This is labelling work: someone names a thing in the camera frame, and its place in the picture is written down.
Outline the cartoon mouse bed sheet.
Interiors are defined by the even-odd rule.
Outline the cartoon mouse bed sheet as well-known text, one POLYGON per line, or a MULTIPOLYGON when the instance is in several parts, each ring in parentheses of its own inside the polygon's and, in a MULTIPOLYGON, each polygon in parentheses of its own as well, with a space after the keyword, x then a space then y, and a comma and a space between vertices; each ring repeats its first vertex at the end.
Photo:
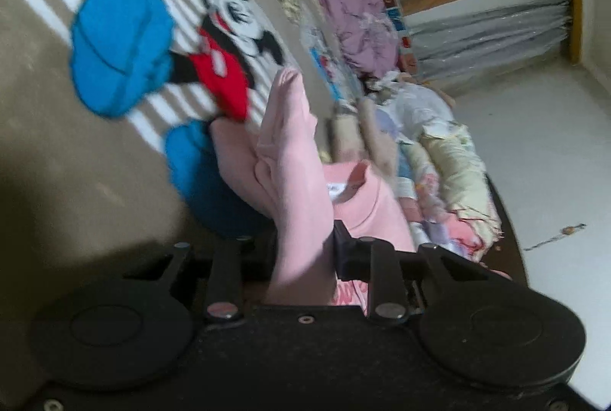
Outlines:
POLYGON ((351 90, 318 0, 1 0, 3 398, 45 379, 28 337, 46 303, 171 243, 267 247, 205 128, 257 131, 286 67, 319 119, 351 90))

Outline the beige plush toy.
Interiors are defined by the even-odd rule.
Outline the beige plush toy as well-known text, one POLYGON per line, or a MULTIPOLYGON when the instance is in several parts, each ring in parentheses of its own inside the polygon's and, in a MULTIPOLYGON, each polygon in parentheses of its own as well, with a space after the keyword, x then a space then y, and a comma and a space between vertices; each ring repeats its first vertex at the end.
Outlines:
POLYGON ((398 145, 376 119, 377 105, 368 97, 354 104, 336 103, 328 127, 333 162, 371 161, 386 179, 398 172, 398 145))

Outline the dark wooden headboard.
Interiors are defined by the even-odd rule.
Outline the dark wooden headboard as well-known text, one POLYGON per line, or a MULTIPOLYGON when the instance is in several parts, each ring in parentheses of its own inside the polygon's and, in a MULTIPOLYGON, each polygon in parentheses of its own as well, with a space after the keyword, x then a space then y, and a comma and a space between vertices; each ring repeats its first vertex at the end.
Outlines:
POLYGON ((487 268, 491 274, 496 274, 502 278, 512 280, 516 284, 528 287, 526 267, 514 227, 512 227, 512 221, 505 211, 502 199, 490 176, 487 176, 487 181, 491 198, 500 220, 501 236, 488 249, 488 252, 483 255, 480 266, 487 268))

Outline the pile of folded quilts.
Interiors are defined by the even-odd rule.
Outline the pile of folded quilts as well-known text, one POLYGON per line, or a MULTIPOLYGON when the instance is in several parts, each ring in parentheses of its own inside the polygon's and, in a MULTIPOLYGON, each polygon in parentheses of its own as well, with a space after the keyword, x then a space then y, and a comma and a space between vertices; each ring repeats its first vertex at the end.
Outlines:
POLYGON ((415 246, 479 262, 502 238, 485 164, 454 100, 405 73, 368 83, 378 128, 398 147, 396 195, 415 246))

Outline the pink sweatshirt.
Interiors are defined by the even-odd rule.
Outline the pink sweatshirt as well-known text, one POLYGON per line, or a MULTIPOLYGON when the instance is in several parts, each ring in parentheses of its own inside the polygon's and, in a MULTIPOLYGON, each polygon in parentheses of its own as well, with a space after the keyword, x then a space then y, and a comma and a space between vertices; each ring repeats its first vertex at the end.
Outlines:
POLYGON ((367 160, 324 164, 315 141, 299 71, 275 76, 258 133, 231 119, 210 125, 221 178, 243 201, 271 218, 278 253, 266 303, 287 306, 367 305, 364 281, 341 281, 333 267, 333 224, 358 237, 415 246, 394 193, 367 160))

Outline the grey sheer curtain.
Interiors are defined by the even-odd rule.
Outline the grey sheer curtain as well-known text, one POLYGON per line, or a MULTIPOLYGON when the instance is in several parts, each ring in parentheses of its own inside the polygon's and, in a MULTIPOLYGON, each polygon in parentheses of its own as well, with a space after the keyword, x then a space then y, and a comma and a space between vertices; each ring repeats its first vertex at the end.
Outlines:
POLYGON ((521 63, 569 36, 570 0, 537 0, 437 19, 410 33, 420 80, 444 79, 521 63))

